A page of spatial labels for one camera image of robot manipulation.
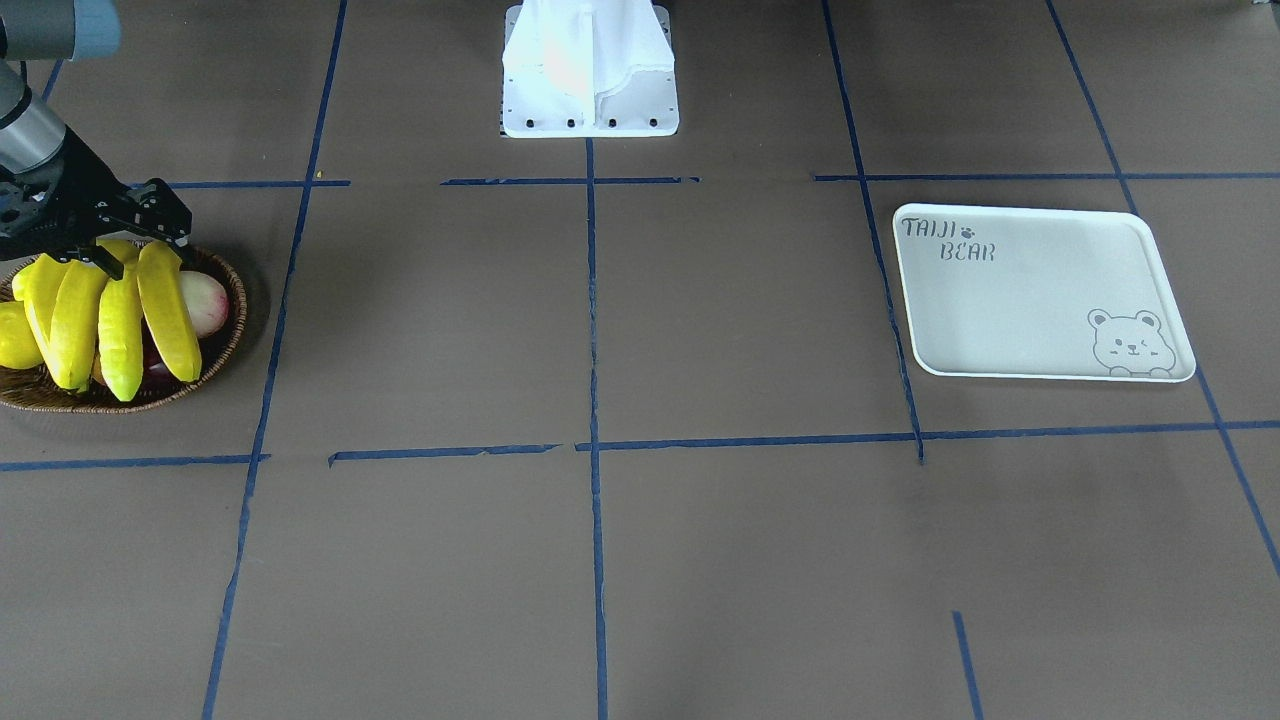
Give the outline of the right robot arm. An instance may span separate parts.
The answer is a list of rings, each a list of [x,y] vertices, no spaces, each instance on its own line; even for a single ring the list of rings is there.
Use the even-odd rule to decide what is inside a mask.
[[[111,1],[4,1],[1,4],[3,259],[47,255],[90,263],[111,279],[123,263],[97,240],[118,231],[168,243],[193,263],[192,215],[160,178],[137,188],[110,167],[47,105],[22,70],[37,60],[109,56],[122,41]]]

